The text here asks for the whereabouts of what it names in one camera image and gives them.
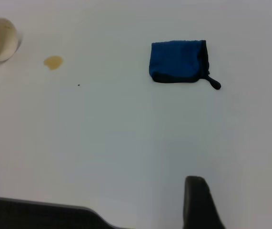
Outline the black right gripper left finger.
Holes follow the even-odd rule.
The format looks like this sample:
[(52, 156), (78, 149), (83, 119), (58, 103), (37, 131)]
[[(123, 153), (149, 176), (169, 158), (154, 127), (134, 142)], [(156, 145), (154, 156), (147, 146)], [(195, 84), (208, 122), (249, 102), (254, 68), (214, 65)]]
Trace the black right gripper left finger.
[(188, 176), (185, 179), (183, 228), (225, 228), (217, 212), (210, 188), (202, 177)]

